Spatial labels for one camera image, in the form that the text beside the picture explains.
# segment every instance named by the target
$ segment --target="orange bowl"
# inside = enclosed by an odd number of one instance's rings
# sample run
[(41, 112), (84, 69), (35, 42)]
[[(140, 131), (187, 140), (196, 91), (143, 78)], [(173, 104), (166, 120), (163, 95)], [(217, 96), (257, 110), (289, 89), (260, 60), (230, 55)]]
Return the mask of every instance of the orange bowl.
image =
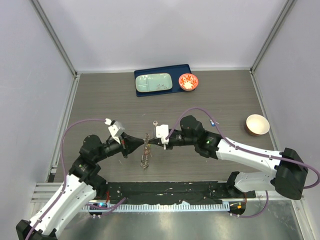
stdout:
[(198, 84), (198, 78), (191, 73), (185, 73), (179, 77), (179, 85), (185, 91), (192, 91), (196, 89)]

